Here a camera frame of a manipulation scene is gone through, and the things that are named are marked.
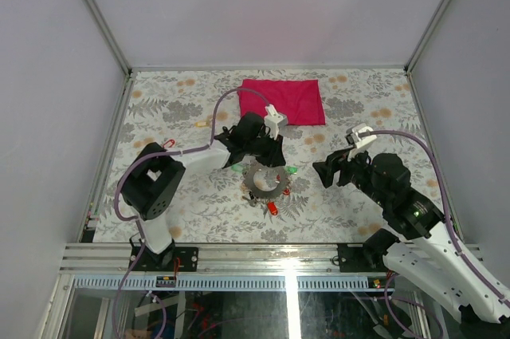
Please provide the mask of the grey disc with key rings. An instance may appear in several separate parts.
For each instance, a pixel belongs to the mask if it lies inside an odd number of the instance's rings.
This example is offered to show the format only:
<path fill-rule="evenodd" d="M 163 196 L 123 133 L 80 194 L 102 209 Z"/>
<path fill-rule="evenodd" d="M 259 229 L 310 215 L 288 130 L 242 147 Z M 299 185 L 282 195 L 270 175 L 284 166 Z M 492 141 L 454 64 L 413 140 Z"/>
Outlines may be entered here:
<path fill-rule="evenodd" d="M 283 195 L 289 189 L 290 175 L 285 167 L 268 168 L 255 163 L 243 171 L 242 184 L 247 193 L 243 198 L 254 206 Z"/>

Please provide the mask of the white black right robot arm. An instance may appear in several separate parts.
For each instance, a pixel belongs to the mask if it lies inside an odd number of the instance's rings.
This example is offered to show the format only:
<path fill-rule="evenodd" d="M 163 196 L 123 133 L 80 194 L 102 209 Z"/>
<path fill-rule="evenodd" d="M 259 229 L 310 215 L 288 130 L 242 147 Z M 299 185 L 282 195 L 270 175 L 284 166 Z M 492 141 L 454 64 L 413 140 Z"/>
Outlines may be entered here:
<path fill-rule="evenodd" d="M 509 288 L 487 270 L 456 233 L 449 233 L 444 212 L 410 185 L 410 171 L 395 154 L 374 158 L 367 152 L 348 159 L 348 149 L 333 152 L 312 166 L 328 188 L 339 173 L 339 187 L 352 184 L 382 208 L 389 227 L 422 248 L 455 286 L 482 321 L 501 325 L 509 319 Z"/>

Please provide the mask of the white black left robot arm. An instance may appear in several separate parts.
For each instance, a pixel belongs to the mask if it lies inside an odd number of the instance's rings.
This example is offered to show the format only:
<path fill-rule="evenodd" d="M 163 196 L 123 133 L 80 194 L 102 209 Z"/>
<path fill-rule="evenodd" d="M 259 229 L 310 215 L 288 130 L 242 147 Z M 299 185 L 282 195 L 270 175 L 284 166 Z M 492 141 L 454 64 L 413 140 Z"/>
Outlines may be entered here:
<path fill-rule="evenodd" d="M 148 249 L 147 261 L 156 270 L 169 269 L 175 260 L 166 217 L 184 179 L 228 168 L 246 156 L 267 168 L 286 165 L 280 129 L 288 123 L 287 116 L 270 106 L 266 112 L 264 117 L 247 112 L 237 124 L 223 127 L 211 143 L 200 148 L 171 152 L 150 143 L 121 177 L 114 210 L 119 219 L 126 219 L 120 213 L 121 199 L 134 210 L 142 244 Z"/>

